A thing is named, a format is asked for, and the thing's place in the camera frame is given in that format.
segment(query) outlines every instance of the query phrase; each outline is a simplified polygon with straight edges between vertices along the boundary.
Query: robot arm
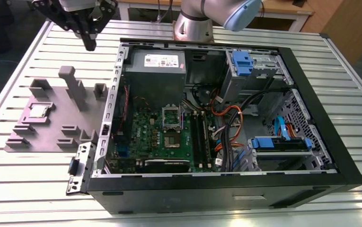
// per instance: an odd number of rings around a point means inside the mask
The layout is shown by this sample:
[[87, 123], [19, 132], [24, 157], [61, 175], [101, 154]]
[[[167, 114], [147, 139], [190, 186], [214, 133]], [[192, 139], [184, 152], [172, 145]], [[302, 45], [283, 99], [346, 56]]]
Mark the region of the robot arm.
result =
[[183, 0], [175, 24], [175, 39], [210, 42], [211, 20], [227, 30], [240, 31], [252, 21], [260, 0]]
[[[95, 50], [96, 34], [112, 18], [116, 0], [33, 0], [32, 5], [65, 31], [73, 31], [88, 51]], [[97, 19], [91, 16], [95, 7], [101, 12]], [[259, 8], [260, 0], [183, 0], [175, 39], [210, 42], [211, 20], [226, 29], [239, 31], [254, 19]]]

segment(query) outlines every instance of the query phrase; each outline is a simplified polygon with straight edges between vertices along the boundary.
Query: open computer tower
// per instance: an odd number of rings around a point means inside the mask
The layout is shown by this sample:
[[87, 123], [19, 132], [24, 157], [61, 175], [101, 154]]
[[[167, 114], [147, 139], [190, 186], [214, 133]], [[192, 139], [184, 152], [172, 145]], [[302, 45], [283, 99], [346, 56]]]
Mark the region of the open computer tower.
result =
[[67, 195], [109, 213], [296, 207], [362, 175], [288, 48], [121, 39]]

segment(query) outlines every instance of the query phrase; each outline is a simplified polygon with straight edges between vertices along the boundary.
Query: motherboard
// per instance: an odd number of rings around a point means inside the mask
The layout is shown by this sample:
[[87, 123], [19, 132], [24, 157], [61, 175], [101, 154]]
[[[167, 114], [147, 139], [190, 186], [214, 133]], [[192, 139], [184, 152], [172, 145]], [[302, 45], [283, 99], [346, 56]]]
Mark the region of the motherboard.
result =
[[112, 171], [160, 172], [157, 167], [169, 172], [212, 172], [208, 125], [204, 113], [180, 112], [179, 107], [135, 112], [131, 141], [116, 144], [108, 161]]

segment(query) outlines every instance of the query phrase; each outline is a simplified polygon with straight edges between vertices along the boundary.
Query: power supply label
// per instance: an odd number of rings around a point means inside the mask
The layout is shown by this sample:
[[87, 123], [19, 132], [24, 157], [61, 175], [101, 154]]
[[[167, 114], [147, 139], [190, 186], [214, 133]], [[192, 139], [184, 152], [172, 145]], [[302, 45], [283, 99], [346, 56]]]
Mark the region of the power supply label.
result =
[[179, 68], [177, 55], [147, 54], [144, 56], [144, 67]]

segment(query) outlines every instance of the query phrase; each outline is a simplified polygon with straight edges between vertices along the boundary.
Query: white table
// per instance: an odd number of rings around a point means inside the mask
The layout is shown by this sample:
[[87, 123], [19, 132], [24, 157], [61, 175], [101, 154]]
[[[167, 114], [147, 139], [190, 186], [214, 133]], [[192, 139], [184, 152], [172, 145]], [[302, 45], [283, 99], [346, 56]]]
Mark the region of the white table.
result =
[[[109, 83], [119, 38], [172, 39], [171, 24], [111, 21], [87, 52], [72, 32], [45, 22], [0, 94], [0, 226], [92, 227], [320, 227], [362, 226], [362, 186], [330, 194], [294, 209], [109, 215], [91, 196], [65, 196], [72, 153], [7, 153], [3, 150], [19, 120], [35, 78], [64, 86], [61, 65], [76, 68], [85, 87]], [[362, 81], [318, 34], [215, 28], [218, 43], [276, 45], [292, 49], [318, 98], [362, 173]]]
[[[157, 9], [156, 4], [147, 4], [147, 3], [127, 3], [127, 2], [119, 2], [119, 13], [120, 13], [120, 19], [121, 20], [129, 20], [128, 18], [128, 9], [129, 8], [137, 8], [137, 9]], [[167, 10], [168, 6], [161, 5], [160, 9]], [[172, 6], [173, 11], [180, 11], [180, 6]], [[292, 20], [292, 25], [290, 26], [288, 31], [291, 32], [299, 32], [302, 30], [302, 27], [307, 21], [307, 18], [310, 16], [310, 12], [300, 12], [300, 14], [284, 14], [284, 13], [264, 13], [263, 17], [267, 18], [276, 18], [276, 19], [288, 19]]]

